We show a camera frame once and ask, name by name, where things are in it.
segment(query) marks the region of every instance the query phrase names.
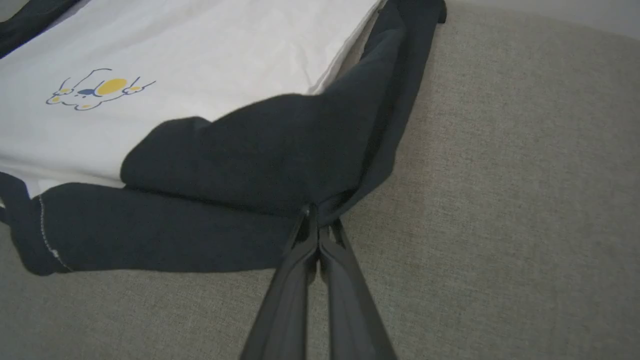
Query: yellow circle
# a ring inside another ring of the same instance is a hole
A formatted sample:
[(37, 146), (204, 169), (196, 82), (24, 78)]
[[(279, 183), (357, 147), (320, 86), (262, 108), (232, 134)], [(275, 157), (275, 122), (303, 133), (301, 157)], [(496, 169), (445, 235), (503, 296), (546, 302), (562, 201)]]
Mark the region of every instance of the yellow circle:
[(125, 79), (111, 79), (104, 84), (102, 84), (98, 90), (95, 91), (98, 95), (107, 95), (112, 92), (116, 92), (121, 88), (127, 85), (127, 80)]

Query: white wall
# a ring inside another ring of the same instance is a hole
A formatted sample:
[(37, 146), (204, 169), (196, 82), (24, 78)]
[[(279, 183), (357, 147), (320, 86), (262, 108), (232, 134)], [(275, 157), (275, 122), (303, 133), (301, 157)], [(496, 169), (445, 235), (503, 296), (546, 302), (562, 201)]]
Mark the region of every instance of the white wall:
[(640, 39), (640, 0), (455, 0), (538, 13)]

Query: dark fabric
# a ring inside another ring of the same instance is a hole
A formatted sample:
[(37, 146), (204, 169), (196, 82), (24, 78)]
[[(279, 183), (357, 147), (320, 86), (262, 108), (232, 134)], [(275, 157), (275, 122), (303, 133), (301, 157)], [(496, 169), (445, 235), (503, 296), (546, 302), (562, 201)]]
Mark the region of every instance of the dark fabric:
[(14, 237), (27, 269), (277, 266), (302, 205), (319, 204), (326, 223), (390, 174), (441, 8), (390, 0), (360, 62), (321, 95), (161, 124), (125, 159), (127, 189), (65, 184), (33, 200), (23, 189), (8, 210), (19, 202), (31, 220), (8, 223), (37, 228)]
[(79, 0), (30, 0), (0, 22), (0, 58), (36, 37)]

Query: white fabric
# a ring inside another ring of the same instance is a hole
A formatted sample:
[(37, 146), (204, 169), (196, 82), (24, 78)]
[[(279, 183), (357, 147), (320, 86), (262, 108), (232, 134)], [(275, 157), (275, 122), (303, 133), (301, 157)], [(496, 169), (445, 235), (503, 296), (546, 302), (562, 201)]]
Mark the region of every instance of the white fabric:
[(121, 185), (158, 124), (216, 120), (335, 76), (379, 0), (91, 0), (0, 60), (0, 171), (32, 196)]

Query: white stitching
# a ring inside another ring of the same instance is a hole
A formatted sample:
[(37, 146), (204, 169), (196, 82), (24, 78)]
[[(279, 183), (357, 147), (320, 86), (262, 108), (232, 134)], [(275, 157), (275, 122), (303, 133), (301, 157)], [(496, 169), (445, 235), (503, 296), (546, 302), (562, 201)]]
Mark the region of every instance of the white stitching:
[(44, 245), (47, 246), (47, 249), (49, 249), (49, 252), (53, 255), (54, 258), (56, 258), (62, 264), (62, 266), (67, 268), (69, 271), (73, 271), (69, 266), (67, 266), (67, 264), (65, 264), (64, 261), (62, 261), (62, 259), (60, 258), (60, 254), (58, 254), (58, 251), (52, 248), (51, 245), (49, 245), (49, 241), (47, 241), (47, 235), (45, 235), (44, 233), (44, 201), (42, 200), (42, 195), (39, 196), (39, 199), (40, 199), (40, 232), (42, 233), (42, 239), (44, 240)]

